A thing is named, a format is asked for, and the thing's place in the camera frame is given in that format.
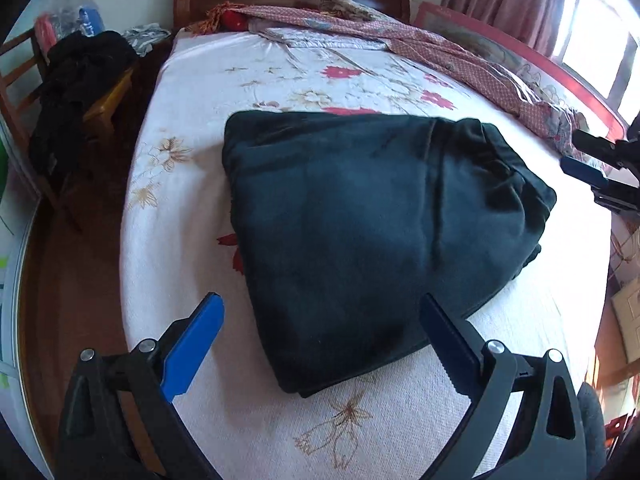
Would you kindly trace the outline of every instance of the mattress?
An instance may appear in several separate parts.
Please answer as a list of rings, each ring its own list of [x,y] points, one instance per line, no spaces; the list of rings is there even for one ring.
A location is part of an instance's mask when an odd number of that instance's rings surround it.
[[[289,48],[251,33],[179,36],[130,170],[122,316],[133,348],[187,317],[207,292],[223,298],[222,330],[174,405],[225,480],[420,478],[468,407],[431,347],[308,399],[279,389],[260,346],[221,163],[226,119],[258,109],[495,124],[558,202],[542,252],[470,321],[513,352],[559,349],[578,389],[604,303],[610,213],[562,173],[552,148],[468,87],[395,54]],[[520,398],[511,397],[479,471],[504,447]]]

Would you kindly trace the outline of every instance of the clear plastic bag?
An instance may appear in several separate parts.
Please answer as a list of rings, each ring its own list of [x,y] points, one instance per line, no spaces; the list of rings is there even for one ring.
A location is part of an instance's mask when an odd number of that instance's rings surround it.
[[[43,53],[74,32],[96,36],[104,23],[93,0],[52,0],[49,9],[36,18],[36,38]]]

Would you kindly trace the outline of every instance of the silver screw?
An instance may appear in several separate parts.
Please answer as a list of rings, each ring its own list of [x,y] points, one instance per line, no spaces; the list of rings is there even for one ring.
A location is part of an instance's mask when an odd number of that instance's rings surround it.
[[[153,339],[145,339],[138,345],[138,350],[140,350],[143,354],[148,354],[154,348],[156,348],[156,342]]]
[[[500,341],[496,341],[495,339],[489,341],[486,344],[486,347],[492,354],[501,354],[502,352],[504,352],[504,345]]]
[[[549,350],[549,359],[551,359],[555,363],[559,363],[560,361],[562,361],[562,352],[556,350],[555,348],[552,348],[551,350]]]
[[[80,360],[87,362],[94,358],[95,352],[92,348],[87,348],[80,352]]]

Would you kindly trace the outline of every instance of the folded black pants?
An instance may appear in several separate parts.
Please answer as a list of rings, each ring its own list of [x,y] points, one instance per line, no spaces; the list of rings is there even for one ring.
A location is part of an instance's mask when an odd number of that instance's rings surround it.
[[[239,112],[222,159],[262,346],[303,396],[427,345],[427,292],[475,312],[538,254],[556,202],[473,119]]]

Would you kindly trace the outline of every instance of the wooden chair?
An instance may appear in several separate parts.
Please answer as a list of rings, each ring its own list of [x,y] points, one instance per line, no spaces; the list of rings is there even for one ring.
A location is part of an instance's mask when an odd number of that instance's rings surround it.
[[[41,78],[44,78],[47,70],[47,61],[42,54],[40,45],[36,40],[34,30],[31,28],[27,32],[16,36],[12,40],[7,41],[0,46],[0,56],[13,50],[20,44],[29,41],[31,43],[31,51],[33,57],[23,62],[20,66],[9,72],[7,75],[0,74],[0,114],[4,117],[4,120],[9,128],[9,132],[16,143],[18,149],[22,153],[25,161],[28,161],[28,148],[30,134],[24,127],[24,123],[21,120],[25,111],[31,107],[40,97],[41,85],[30,92],[22,101],[17,105],[12,104],[8,95],[7,88],[15,83],[21,76],[26,74],[32,67],[37,66],[40,72]],[[95,102],[93,106],[86,112],[83,117],[83,125],[85,132],[89,136],[97,137],[98,142],[102,146],[107,148],[107,151],[111,149],[113,143],[114,129],[111,123],[111,117],[116,111],[120,102],[131,88],[131,74],[132,68],[127,70],[116,85],[107,92],[100,100]],[[63,208],[60,202],[61,192],[55,192],[51,187],[50,182],[39,175],[36,177],[36,184],[40,189],[40,192],[47,197],[51,205],[56,211],[62,211],[66,218],[72,225],[77,226],[75,221],[70,216],[68,210]]]

